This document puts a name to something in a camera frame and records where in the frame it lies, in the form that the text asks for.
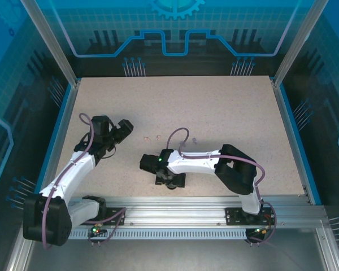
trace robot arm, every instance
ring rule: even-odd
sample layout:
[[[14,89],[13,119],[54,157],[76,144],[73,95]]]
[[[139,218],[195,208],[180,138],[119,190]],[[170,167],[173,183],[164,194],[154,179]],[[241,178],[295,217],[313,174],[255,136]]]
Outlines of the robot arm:
[[[210,152],[182,152],[180,155],[176,150],[164,149],[159,156],[145,154],[140,161],[140,168],[156,175],[156,185],[165,184],[169,189],[184,187],[186,173],[216,175],[228,189],[238,194],[245,213],[257,215],[261,204],[254,187],[256,167],[243,161],[217,157],[220,155],[237,156],[255,162],[232,145],[223,145],[221,150]]]
[[[93,143],[89,151],[82,158],[77,158],[87,148],[88,141],[84,141],[86,134],[74,148],[74,153],[62,170],[66,173],[60,182],[55,183],[61,173],[39,194],[28,196],[24,201],[23,236],[25,239],[42,241],[42,218],[45,202],[52,189],[54,193],[49,203],[46,223],[46,240],[49,244],[63,245],[70,232],[85,221],[96,218],[101,220],[106,214],[106,202],[102,198],[86,196],[80,202],[70,205],[69,201],[83,181],[85,176],[94,169],[107,151],[115,149],[115,145],[122,142],[133,130],[128,120],[122,120],[117,128],[107,116],[92,118],[94,128]]]

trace beige work surface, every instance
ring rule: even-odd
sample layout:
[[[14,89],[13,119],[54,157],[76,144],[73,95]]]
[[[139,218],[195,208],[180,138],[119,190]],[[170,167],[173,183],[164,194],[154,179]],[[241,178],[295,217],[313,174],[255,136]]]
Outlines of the beige work surface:
[[[112,158],[101,160],[85,177],[77,196],[234,195],[213,175],[187,174],[185,188],[169,190],[154,185],[155,175],[139,169],[143,154],[158,155],[171,132],[183,126],[190,130],[184,151],[218,150],[232,144],[265,168],[266,177],[259,186],[262,194],[303,194],[267,76],[84,78],[58,171],[89,131],[78,118],[81,112],[107,115],[115,125],[127,119],[134,130],[117,145]],[[184,137],[184,131],[178,132],[170,148],[178,148]]]

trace blue printed pattern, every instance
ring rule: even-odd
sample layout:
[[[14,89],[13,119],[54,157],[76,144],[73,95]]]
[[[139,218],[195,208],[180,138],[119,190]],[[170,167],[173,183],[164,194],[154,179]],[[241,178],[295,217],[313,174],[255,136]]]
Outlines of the blue printed pattern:
[[[164,15],[166,19],[182,18],[192,16],[194,11],[199,11],[199,6],[205,4],[204,0],[150,0],[152,11],[158,12],[159,16]]]
[[[284,29],[294,8],[279,7],[206,7],[185,20],[166,19],[158,16],[151,7],[147,8],[102,8],[58,10],[58,16],[65,27],[75,51],[85,55],[95,40],[103,40],[112,45],[123,44],[139,30],[168,31],[166,42],[183,43],[181,31],[196,29],[213,30],[226,42],[235,45],[248,45],[258,41],[264,52],[273,53],[279,44]],[[290,46],[308,8],[299,8],[293,22],[282,41],[280,52],[286,52]],[[47,20],[66,53],[71,50],[52,10],[43,10]],[[156,44],[161,40],[147,40],[146,44]]]
[[[39,52],[39,57],[48,52],[35,26],[27,20],[21,28],[20,35],[14,37],[0,62],[0,118],[3,118],[7,111],[18,86],[31,85],[35,75],[39,74],[38,69],[41,69],[42,65],[33,54],[35,50]]]
[[[339,160],[339,38],[324,16],[316,23],[299,58],[299,65],[312,76],[306,95],[312,109],[322,111],[322,134],[337,142],[338,150],[333,150],[332,159]]]

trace metal bracket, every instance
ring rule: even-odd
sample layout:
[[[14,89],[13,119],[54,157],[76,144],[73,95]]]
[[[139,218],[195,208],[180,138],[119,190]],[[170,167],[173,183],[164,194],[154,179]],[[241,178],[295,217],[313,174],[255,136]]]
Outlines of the metal bracket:
[[[118,213],[119,211],[121,211],[122,209],[123,208],[107,208],[106,217],[111,217],[111,216],[115,215],[116,213]],[[116,218],[113,218],[112,220],[103,223],[103,225],[104,226],[115,226],[117,224],[119,218],[120,218],[120,216],[117,216]],[[124,212],[124,215],[123,215],[123,217],[120,220],[118,225],[123,226],[124,220],[125,220],[125,212]],[[83,223],[82,225],[93,226],[93,224],[88,224],[88,223]]]
[[[271,208],[262,208],[259,215],[246,215],[242,208],[226,208],[225,209],[227,226],[267,226],[275,224],[274,214]]]

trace purple cable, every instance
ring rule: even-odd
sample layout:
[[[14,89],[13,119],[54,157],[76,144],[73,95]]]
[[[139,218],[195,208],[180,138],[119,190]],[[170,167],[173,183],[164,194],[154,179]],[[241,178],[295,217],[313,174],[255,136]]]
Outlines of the purple cable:
[[[170,146],[170,141],[171,141],[171,138],[173,137],[173,135],[175,133],[177,133],[178,131],[181,131],[181,130],[185,130],[187,132],[187,135],[186,135],[186,138],[185,140],[183,140],[182,144],[180,145],[180,148],[179,148],[179,154],[183,157],[183,158],[186,158],[186,159],[207,159],[207,158],[226,158],[226,159],[232,159],[232,160],[237,160],[237,161],[242,161],[242,162],[246,162],[246,163],[249,163],[251,165],[254,165],[256,167],[258,167],[261,172],[262,172],[262,175],[261,177],[255,182],[255,191],[256,191],[256,195],[259,199],[259,201],[261,201],[261,195],[260,195],[260,191],[259,191],[259,188],[258,188],[258,185],[259,183],[265,178],[265,169],[259,165],[258,163],[254,162],[254,161],[251,161],[249,159],[245,159],[245,158],[241,158],[241,157],[237,157],[237,156],[232,156],[232,155],[221,155],[221,154],[218,154],[218,155],[211,155],[211,156],[208,156],[208,155],[202,155],[202,156],[188,156],[188,155],[183,155],[182,152],[181,152],[181,148],[182,146],[186,143],[187,139],[189,138],[190,136],[190,131],[186,128],[186,127],[181,127],[181,128],[178,128],[176,130],[174,130],[171,135],[168,137],[168,140],[167,140],[167,145],[166,145],[166,148],[168,148]]]
[[[271,210],[273,212],[273,219],[274,219],[273,228],[272,228],[272,231],[271,231],[270,235],[265,240],[261,240],[261,239],[255,238],[255,237],[250,237],[250,238],[253,239],[253,240],[256,240],[256,241],[261,241],[261,242],[259,242],[260,244],[265,244],[265,243],[267,243],[270,240],[270,238],[275,233],[275,229],[276,229],[276,226],[277,226],[277,217],[276,217],[276,212],[275,212],[274,207],[269,202],[264,202],[264,201],[260,201],[260,202],[262,204],[270,206],[270,208],[271,208]]]
[[[110,221],[110,220],[112,220],[113,218],[116,218],[117,216],[120,215],[120,218],[118,219],[117,223],[115,224],[115,227],[114,227],[113,231],[111,232],[111,234],[107,237],[107,239],[105,239],[105,240],[101,241],[100,243],[98,243],[98,245],[99,245],[99,244],[102,244],[102,243],[105,243],[105,242],[108,242],[109,239],[112,238],[112,236],[114,235],[114,232],[115,232],[116,229],[118,228],[119,223],[120,223],[120,221],[122,220],[122,218],[123,218],[123,216],[124,216],[125,210],[127,210],[127,209],[124,207],[122,210],[120,210],[120,211],[119,211],[118,213],[116,213],[115,215],[113,215],[113,216],[111,216],[111,217],[109,217],[109,218],[106,218],[106,219],[104,219],[104,220],[101,220],[101,221],[86,221],[86,222],[85,222],[85,223],[90,223],[90,224],[98,224],[98,223],[101,224],[101,223],[105,223],[105,222],[107,222],[107,221]],[[88,235],[88,241],[90,241],[92,244],[95,244],[95,243],[91,240],[91,238],[90,238],[89,235]]]
[[[179,154],[180,154],[183,158],[186,158],[186,159],[226,158],[226,159],[232,159],[232,160],[237,160],[237,161],[242,161],[242,162],[249,163],[249,164],[251,164],[251,165],[254,165],[254,166],[258,167],[258,168],[261,170],[262,175],[261,175],[261,177],[259,178],[259,180],[257,180],[257,181],[255,182],[255,191],[256,191],[256,195],[257,195],[257,197],[258,197],[258,199],[259,199],[259,202],[260,202],[261,204],[266,204],[266,205],[269,205],[269,206],[270,206],[270,208],[271,208],[271,210],[272,210],[272,212],[273,212],[273,215],[274,215],[274,220],[275,220],[275,223],[274,223],[274,225],[273,225],[273,229],[272,229],[270,235],[268,236],[268,238],[266,238],[266,240],[261,241],[261,243],[266,243],[266,242],[268,242],[268,241],[270,240],[270,238],[273,236],[274,232],[275,232],[276,225],[277,225],[277,218],[276,218],[276,212],[275,212],[274,207],[273,207],[269,202],[264,202],[264,201],[262,200],[261,195],[260,195],[260,191],[259,191],[259,188],[258,188],[259,183],[265,178],[265,169],[264,169],[261,165],[259,165],[258,163],[254,162],[254,161],[251,161],[251,160],[245,159],[245,158],[241,158],[241,157],[237,157],[237,156],[232,156],[232,155],[211,155],[211,156],[209,156],[209,155],[201,155],[201,156],[188,156],[188,155],[183,155],[182,152],[181,152],[181,148],[182,148],[183,144],[186,143],[186,141],[187,141],[187,139],[189,138],[189,135],[190,135],[190,131],[189,131],[187,128],[185,128],[185,127],[178,128],[178,129],[176,129],[176,130],[174,130],[174,131],[172,132],[172,134],[168,137],[166,148],[169,147],[169,145],[170,145],[170,140],[171,140],[171,138],[173,137],[173,135],[174,135],[175,133],[177,133],[178,131],[181,131],[181,130],[185,130],[185,131],[187,132],[187,136],[186,136],[185,140],[183,140],[183,142],[182,142],[182,144],[180,145],[180,148],[179,148]]]
[[[43,242],[43,248],[45,250],[48,250],[51,246],[47,246],[47,243],[46,243],[46,216],[47,216],[47,212],[48,212],[48,209],[49,209],[49,204],[50,204],[50,201],[51,201],[51,198],[53,197],[53,194],[56,190],[56,186],[58,185],[58,183],[60,183],[61,179],[63,178],[63,176],[69,171],[69,169],[71,169],[71,167],[77,163],[80,159],[82,159],[82,157],[89,151],[90,147],[92,146],[92,143],[93,143],[93,138],[94,138],[94,128],[93,128],[93,123],[92,123],[92,120],[90,119],[90,117],[85,114],[85,113],[80,113],[79,114],[79,119],[90,126],[90,133],[91,133],[91,136],[90,136],[90,139],[89,139],[89,143],[86,147],[86,149],[84,150],[84,152],[78,156],[77,159],[75,159],[73,161],[73,163],[69,164],[64,170],[63,172],[59,175],[59,177],[56,179],[56,182],[54,183],[54,186],[53,188],[50,190],[50,193],[49,193],[49,196],[47,197],[46,199],[46,202],[45,202],[45,206],[44,206],[44,211],[43,211],[43,219],[42,219],[42,224],[41,224],[41,237],[42,237],[42,242]]]

